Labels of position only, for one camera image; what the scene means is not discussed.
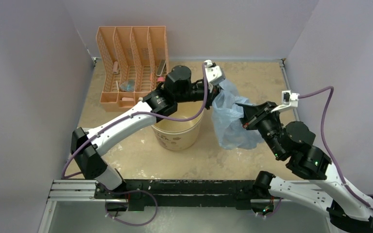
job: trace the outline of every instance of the gray wall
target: gray wall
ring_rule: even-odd
[[[64,0],[99,57],[99,26],[166,25],[170,59],[287,57],[318,0]]]
[[[0,0],[0,233],[37,232],[91,70],[61,0]]]
[[[286,61],[291,88],[335,87],[325,134],[345,176],[373,193],[373,1],[319,1]],[[319,134],[328,93],[302,100],[300,119]],[[321,138],[316,140],[322,146]]]

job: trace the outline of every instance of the plastic basket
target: plastic basket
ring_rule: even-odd
[[[155,89],[155,71],[160,61],[165,60],[169,67],[165,26],[99,27],[96,40],[106,72],[100,102],[107,112],[132,108],[140,97]],[[117,73],[113,72],[115,62]],[[131,79],[135,81],[134,91],[120,89],[123,82]]]

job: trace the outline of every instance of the gray floor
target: gray floor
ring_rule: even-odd
[[[122,213],[132,223],[148,220],[144,212]],[[50,233],[328,233],[325,218],[293,202],[283,202],[279,212],[263,220],[252,211],[235,208],[160,207],[156,219],[143,227],[130,227],[105,218],[103,202],[59,202]]]

